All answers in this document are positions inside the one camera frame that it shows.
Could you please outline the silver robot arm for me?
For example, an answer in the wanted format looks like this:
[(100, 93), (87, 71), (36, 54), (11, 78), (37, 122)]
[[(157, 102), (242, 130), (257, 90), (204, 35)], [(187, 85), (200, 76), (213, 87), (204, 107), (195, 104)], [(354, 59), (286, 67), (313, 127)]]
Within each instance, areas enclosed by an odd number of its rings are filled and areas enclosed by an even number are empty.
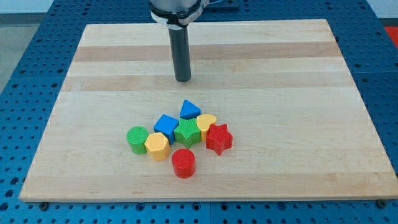
[(153, 20), (172, 30), (197, 20), (209, 3), (210, 0), (149, 0)]

